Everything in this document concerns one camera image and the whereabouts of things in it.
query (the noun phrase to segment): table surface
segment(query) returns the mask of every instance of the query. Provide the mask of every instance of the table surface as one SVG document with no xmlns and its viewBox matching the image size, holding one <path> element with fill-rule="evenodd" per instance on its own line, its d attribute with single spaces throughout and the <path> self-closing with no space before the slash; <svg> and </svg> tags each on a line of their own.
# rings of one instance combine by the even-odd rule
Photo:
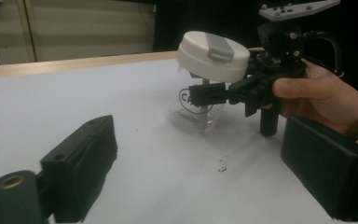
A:
<svg viewBox="0 0 358 224">
<path fill-rule="evenodd" d="M 282 162 L 283 118 L 268 138 L 243 105 L 226 105 L 207 133 L 174 125 L 174 58 L 1 65 L 0 176 L 40 172 L 40 159 L 75 129 L 113 115 L 117 160 L 84 223 L 341 223 Z"/>
</svg>

